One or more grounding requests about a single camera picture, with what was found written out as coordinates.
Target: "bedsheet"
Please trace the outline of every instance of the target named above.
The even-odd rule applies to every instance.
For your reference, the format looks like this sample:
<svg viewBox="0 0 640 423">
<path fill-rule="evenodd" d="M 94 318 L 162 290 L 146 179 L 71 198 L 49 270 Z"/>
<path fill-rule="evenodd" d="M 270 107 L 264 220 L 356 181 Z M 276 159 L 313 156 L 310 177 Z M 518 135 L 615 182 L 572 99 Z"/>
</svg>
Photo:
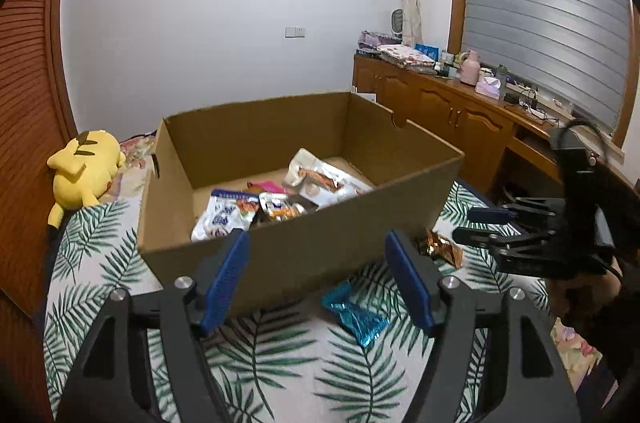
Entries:
<svg viewBox="0 0 640 423">
<path fill-rule="evenodd" d="M 127 162 L 100 205 L 79 210 L 68 223 L 58 250 L 47 298 L 44 356 L 47 388 L 55 416 L 82 341 L 105 298 L 116 287 L 131 294 L 161 288 L 140 258 L 136 230 L 152 136 L 124 142 Z M 450 237 L 456 226 L 472 226 L 466 211 L 485 206 L 454 183 L 434 229 Z M 495 227 L 517 233 L 513 226 Z M 500 273 L 486 250 L 463 247 L 463 268 L 441 262 L 473 288 L 503 292 L 523 287 L 548 314 L 541 279 Z M 433 340 L 415 327 L 384 262 L 372 262 L 351 277 L 353 299 L 384 313 L 390 326 L 365 350 L 320 307 L 322 291 L 299 302 L 262 309 L 226 323 L 204 342 L 207 361 L 233 421 L 315 422 L 401 421 L 429 359 Z M 600 359 L 599 353 L 559 321 L 552 336 L 574 389 Z M 457 422 L 476 406 L 484 369 L 486 332 L 476 330 Z M 164 364 L 159 331 L 148 332 L 153 381 L 162 417 L 179 422 Z"/>
</svg>

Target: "small fan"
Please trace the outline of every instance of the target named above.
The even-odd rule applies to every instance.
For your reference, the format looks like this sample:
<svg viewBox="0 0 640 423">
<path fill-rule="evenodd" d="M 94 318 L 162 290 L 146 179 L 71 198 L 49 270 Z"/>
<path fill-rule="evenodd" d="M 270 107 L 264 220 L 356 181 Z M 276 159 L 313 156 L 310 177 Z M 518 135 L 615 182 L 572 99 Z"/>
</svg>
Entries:
<svg viewBox="0 0 640 423">
<path fill-rule="evenodd" d="M 402 38 L 402 10 L 396 9 L 391 13 L 391 30 L 396 37 Z"/>
</svg>

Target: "storage box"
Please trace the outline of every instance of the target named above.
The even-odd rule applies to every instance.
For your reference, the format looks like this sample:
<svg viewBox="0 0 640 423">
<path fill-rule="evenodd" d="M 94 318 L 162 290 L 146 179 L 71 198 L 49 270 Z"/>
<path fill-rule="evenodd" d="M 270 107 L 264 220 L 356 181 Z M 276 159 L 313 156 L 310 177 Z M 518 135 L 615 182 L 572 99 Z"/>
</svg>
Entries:
<svg viewBox="0 0 640 423">
<path fill-rule="evenodd" d="M 463 154 L 392 111 L 354 94 L 228 103 L 165 119 L 142 200 L 138 250 L 164 286 L 193 275 L 223 239 L 191 242 L 215 188 L 281 183 L 306 148 L 375 190 L 250 230 L 251 257 L 231 314 L 267 307 L 346 278 L 383 255 L 387 230 L 410 237 L 432 227 Z"/>
</svg>

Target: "wooden louvered door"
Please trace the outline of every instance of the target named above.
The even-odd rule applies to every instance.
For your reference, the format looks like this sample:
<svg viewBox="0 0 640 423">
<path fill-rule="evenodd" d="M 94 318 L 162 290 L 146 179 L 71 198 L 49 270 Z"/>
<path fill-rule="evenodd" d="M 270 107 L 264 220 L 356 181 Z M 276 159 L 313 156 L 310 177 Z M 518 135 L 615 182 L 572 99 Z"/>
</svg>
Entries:
<svg viewBox="0 0 640 423">
<path fill-rule="evenodd" d="M 2 400 L 11 389 L 41 421 L 52 418 L 42 342 L 31 319 L 46 297 L 53 204 L 46 162 L 75 135 L 61 72 L 59 2 L 0 6 L 0 411 L 20 398 Z"/>
</svg>

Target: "power strip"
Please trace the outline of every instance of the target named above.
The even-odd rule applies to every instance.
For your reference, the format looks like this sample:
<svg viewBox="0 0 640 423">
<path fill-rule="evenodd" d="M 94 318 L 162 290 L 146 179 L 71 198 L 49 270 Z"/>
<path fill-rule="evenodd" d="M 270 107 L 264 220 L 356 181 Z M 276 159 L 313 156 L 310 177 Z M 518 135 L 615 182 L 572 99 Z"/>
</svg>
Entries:
<svg viewBox="0 0 640 423">
<path fill-rule="evenodd" d="M 528 112 L 529 114 L 533 114 L 533 116 L 535 116 L 535 117 L 537 117 L 537 118 L 545 119 L 545 117 L 546 117 L 546 114 L 545 114 L 544 112 L 542 112 L 542 111 L 540 111 L 540 110 L 536 110 L 536 109 L 534 109 L 534 108 L 531 108 L 531 107 L 529 106 L 529 104 L 528 104 L 528 103 L 525 103 L 524 101 L 520 101 L 520 106 L 521 106 L 521 107 L 524 107 L 525 109 L 527 109 L 527 112 Z"/>
</svg>

